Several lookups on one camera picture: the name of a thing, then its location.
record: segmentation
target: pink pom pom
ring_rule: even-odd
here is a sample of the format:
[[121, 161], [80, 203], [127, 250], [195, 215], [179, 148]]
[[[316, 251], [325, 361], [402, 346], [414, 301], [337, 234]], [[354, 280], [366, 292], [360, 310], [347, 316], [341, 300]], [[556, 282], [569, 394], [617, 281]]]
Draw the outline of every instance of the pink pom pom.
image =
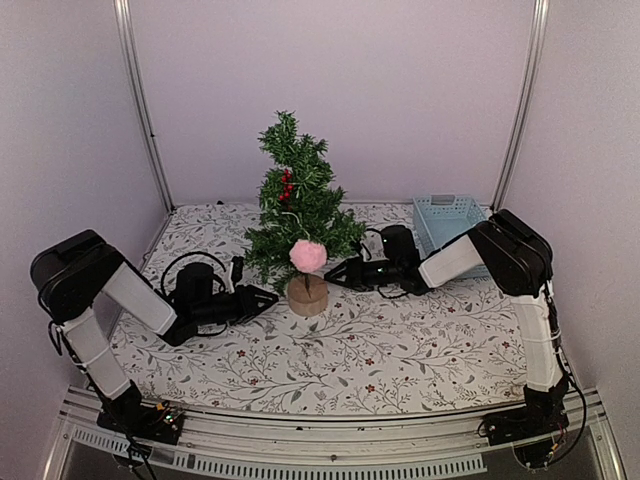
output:
[[302, 273], [311, 273], [327, 263], [324, 245], [309, 240], [298, 240], [289, 252], [291, 263]]

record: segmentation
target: patterned table cover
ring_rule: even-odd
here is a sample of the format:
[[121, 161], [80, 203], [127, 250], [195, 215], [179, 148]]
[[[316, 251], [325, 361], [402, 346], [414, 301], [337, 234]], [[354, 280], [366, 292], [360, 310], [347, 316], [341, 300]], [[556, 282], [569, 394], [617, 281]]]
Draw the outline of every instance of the patterned table cover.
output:
[[[372, 227], [412, 225], [410, 205], [347, 208]], [[144, 274], [157, 286], [169, 262], [192, 250], [228, 263], [249, 246], [244, 233], [258, 219], [256, 205], [180, 207]], [[375, 238], [368, 243], [379, 255]], [[245, 270], [242, 283], [259, 281]], [[330, 285], [329, 308], [316, 317], [293, 314], [283, 299], [245, 325], [178, 348], [125, 313], [111, 344], [147, 397], [278, 414], [407, 414], [519, 401], [526, 368], [511, 303], [490, 278], [397, 300]]]

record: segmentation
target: light purple wall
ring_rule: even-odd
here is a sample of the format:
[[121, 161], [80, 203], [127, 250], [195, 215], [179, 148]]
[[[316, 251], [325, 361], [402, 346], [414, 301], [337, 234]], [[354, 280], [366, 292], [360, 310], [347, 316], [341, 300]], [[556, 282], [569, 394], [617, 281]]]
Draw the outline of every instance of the light purple wall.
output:
[[31, 260], [94, 228], [138, 262], [163, 212], [112, 2], [3, 2], [0, 19], [0, 477], [26, 480], [75, 372], [49, 343]]
[[566, 349], [640, 478], [640, 3], [552, 2], [507, 207], [554, 248]]
[[534, 2], [132, 2], [158, 144], [178, 203], [253, 199], [275, 110], [329, 141], [355, 199], [471, 193], [504, 158]]

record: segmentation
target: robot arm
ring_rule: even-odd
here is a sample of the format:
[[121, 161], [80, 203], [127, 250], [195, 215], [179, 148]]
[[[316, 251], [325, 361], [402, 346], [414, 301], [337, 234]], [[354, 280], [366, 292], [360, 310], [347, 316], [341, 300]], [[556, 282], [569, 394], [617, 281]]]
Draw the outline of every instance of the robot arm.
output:
[[568, 381], [558, 359], [560, 329], [553, 302], [552, 258], [551, 247], [542, 237], [508, 210], [501, 210], [434, 252], [419, 267], [427, 286], [437, 288], [484, 264], [511, 299], [527, 361], [526, 407], [485, 418], [491, 444], [568, 425], [562, 402]]
[[[175, 444], [181, 421], [164, 404], [141, 405], [140, 391], [116, 361], [96, 319], [92, 305], [98, 294], [105, 293], [163, 341], [177, 346], [198, 335], [199, 325], [245, 321], [278, 300], [257, 287], [236, 286], [241, 257], [234, 258], [233, 266], [225, 286], [210, 265], [191, 263], [178, 273], [176, 289], [165, 296], [91, 230], [35, 258], [31, 279], [38, 301], [52, 318], [50, 328], [55, 328], [58, 342], [88, 375], [104, 404], [100, 426]], [[216, 280], [221, 288], [213, 294]]]
[[386, 259], [345, 260], [325, 280], [357, 291], [391, 283], [423, 295], [484, 264], [516, 313], [527, 362], [526, 407], [487, 416], [491, 444], [511, 442], [566, 427], [562, 399], [568, 380], [558, 361], [560, 330], [553, 303], [549, 244], [508, 210], [501, 210], [421, 261], [411, 231], [401, 225], [380, 232]]

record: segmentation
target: light blue plastic basket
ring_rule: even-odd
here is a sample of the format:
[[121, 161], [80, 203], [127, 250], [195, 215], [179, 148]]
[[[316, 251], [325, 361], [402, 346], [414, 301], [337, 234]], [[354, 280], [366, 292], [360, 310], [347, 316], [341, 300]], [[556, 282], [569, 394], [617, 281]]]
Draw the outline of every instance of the light blue plastic basket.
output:
[[[486, 219], [476, 201], [466, 195], [430, 195], [413, 199], [413, 227], [426, 255]], [[488, 276], [489, 271], [482, 265], [459, 278]]]

